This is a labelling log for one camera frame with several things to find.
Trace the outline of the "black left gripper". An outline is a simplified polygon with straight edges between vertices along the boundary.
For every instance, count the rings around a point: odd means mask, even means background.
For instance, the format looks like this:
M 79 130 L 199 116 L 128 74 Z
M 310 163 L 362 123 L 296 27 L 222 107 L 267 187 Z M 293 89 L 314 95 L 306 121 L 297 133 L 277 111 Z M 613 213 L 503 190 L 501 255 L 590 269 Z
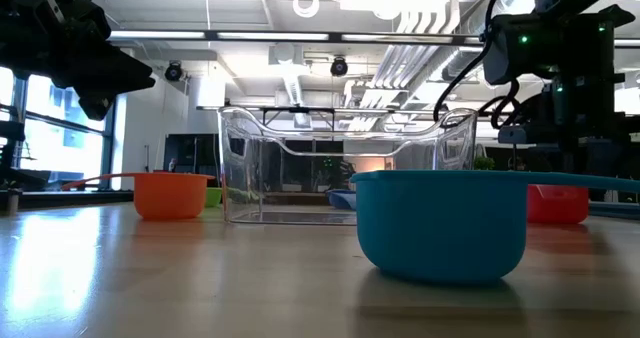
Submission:
M 106 42 L 111 29 L 93 0 L 35 0 L 34 9 L 52 45 L 52 81 L 78 93 L 88 119 L 104 120 L 116 95 L 155 85 L 151 67 Z

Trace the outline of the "red measuring cup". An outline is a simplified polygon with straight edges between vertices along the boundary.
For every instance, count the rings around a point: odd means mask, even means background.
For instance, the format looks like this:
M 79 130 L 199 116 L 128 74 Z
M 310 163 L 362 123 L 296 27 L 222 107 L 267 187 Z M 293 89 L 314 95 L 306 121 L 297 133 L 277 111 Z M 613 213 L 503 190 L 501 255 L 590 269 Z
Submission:
M 529 185 L 527 222 L 534 224 L 580 224 L 589 214 L 587 188 Z

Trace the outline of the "bright blue measuring cup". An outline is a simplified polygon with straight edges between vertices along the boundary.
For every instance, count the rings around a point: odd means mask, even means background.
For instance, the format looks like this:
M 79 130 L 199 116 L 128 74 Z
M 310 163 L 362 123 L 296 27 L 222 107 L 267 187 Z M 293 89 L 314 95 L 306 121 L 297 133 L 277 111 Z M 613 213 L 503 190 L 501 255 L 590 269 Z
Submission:
M 356 192 L 352 190 L 333 189 L 326 192 L 329 204 L 335 209 L 356 210 Z

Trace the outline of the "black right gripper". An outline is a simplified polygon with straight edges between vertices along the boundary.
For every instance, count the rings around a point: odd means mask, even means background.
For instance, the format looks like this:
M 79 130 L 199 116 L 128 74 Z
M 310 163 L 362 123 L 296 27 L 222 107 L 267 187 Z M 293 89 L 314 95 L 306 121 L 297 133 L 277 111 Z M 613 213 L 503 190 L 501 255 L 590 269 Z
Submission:
M 485 79 L 501 85 L 533 74 L 616 82 L 614 29 L 619 26 L 617 5 L 566 20 L 534 13 L 497 15 L 490 22 L 489 50 L 483 59 Z

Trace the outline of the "black aluminium table frame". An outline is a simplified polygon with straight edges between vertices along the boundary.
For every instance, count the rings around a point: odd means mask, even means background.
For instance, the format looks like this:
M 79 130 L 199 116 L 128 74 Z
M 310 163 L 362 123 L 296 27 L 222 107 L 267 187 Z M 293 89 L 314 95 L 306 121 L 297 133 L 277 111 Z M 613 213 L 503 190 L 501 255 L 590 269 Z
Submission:
M 8 210 L 8 202 L 11 197 L 17 199 L 20 209 L 28 210 L 133 202 L 133 191 L 27 193 L 0 191 L 0 213 Z M 322 207 L 330 205 L 326 195 L 321 195 L 319 199 Z M 356 197 L 356 210 L 353 212 L 358 214 L 373 212 L 389 217 L 408 214 L 416 214 L 421 217 L 443 217 L 447 213 L 476 213 L 486 217 L 496 217 L 504 214 L 527 218 L 527 196 L 521 198 L 513 196 L 505 202 L 501 202 L 495 197 L 486 199 L 469 198 L 462 201 L 449 199 L 443 206 L 440 206 L 436 200 L 425 197 L 416 199 L 405 199 L 403 197 L 395 199 L 388 197 Z M 640 205 L 606 202 L 589 203 L 589 215 L 640 221 Z

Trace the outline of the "clear plastic basket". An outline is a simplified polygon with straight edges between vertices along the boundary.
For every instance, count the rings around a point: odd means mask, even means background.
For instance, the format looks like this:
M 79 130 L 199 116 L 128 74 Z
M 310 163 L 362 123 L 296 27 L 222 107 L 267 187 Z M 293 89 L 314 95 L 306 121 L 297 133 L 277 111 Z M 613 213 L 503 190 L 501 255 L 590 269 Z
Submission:
M 342 157 L 354 165 L 354 174 L 470 169 L 477 119 L 469 109 L 434 120 L 428 111 L 221 108 L 224 218 L 250 224 L 353 225 L 356 212 L 320 205 L 319 197 L 333 190 L 326 158 Z M 351 178 L 344 190 L 356 190 Z

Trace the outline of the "dark background potted plant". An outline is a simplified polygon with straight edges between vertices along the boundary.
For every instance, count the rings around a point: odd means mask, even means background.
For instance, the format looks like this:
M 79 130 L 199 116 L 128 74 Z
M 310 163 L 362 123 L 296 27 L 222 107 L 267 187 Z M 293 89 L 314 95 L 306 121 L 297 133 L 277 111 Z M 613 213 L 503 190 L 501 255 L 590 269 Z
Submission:
M 354 165 L 342 157 L 328 157 L 324 167 L 330 189 L 348 189 L 351 176 L 355 173 Z

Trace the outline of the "orange measuring cup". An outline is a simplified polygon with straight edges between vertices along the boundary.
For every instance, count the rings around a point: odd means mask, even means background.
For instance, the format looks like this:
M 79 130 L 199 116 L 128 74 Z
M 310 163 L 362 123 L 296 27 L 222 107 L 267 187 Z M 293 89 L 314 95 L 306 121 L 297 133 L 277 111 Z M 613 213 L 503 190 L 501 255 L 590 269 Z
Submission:
M 106 174 L 64 184 L 69 191 L 93 180 L 132 178 L 133 204 L 144 220 L 179 220 L 199 216 L 205 208 L 207 184 L 214 176 L 191 173 L 118 173 Z

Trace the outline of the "black overhead crossbar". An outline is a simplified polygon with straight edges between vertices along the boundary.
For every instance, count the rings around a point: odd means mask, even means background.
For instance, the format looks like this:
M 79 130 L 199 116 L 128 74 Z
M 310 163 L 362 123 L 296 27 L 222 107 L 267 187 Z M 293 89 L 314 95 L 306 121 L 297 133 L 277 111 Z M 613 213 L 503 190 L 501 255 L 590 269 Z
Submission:
M 216 31 L 216 30 L 115 30 L 115 31 L 199 31 L 204 32 L 206 35 L 205 39 L 200 40 L 157 40 L 157 39 L 111 39 L 111 41 L 193 41 L 193 42 L 294 42 L 294 43 L 327 43 L 327 44 L 363 44 L 363 43 L 352 43 L 352 42 L 344 42 L 341 39 L 342 34 L 405 34 L 405 33 L 353 33 L 353 32 L 299 32 L 299 31 L 249 31 L 249 30 L 224 30 L 224 31 Z M 219 32 L 277 32 L 277 33 L 326 33 L 329 35 L 329 39 L 327 41 L 237 41 L 237 40 L 220 40 L 217 37 Z M 456 46 L 456 47 L 481 47 L 481 46 Z

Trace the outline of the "black cabinet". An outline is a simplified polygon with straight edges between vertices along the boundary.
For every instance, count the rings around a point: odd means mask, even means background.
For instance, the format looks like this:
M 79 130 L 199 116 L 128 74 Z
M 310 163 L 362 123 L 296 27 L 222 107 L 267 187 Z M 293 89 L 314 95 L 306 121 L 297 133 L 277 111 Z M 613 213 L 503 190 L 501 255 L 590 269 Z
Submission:
M 163 170 L 218 176 L 218 135 L 168 134 L 165 137 Z

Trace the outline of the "ceiling light strip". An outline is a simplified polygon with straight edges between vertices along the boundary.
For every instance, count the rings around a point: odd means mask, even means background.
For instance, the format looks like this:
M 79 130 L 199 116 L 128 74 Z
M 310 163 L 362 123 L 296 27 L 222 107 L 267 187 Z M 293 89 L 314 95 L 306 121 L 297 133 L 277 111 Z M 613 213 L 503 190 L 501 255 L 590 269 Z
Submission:
M 481 46 L 476 36 L 446 34 L 342 34 L 344 42 L 363 44 L 401 44 L 401 45 L 436 45 L 436 46 Z
M 220 40 L 237 41 L 327 41 L 326 33 L 219 32 Z
M 200 40 L 205 39 L 204 32 L 199 31 L 113 31 L 111 39 L 157 39 L 157 40 Z

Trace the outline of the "light blue measuring cup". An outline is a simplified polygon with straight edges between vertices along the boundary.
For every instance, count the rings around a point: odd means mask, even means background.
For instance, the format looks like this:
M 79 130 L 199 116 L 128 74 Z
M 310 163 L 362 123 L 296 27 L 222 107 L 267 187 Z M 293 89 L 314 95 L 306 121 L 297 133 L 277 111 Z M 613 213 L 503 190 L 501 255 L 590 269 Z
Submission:
M 526 247 L 533 184 L 640 192 L 640 181 L 551 172 L 393 170 L 356 173 L 357 238 L 382 272 L 442 284 L 509 274 Z

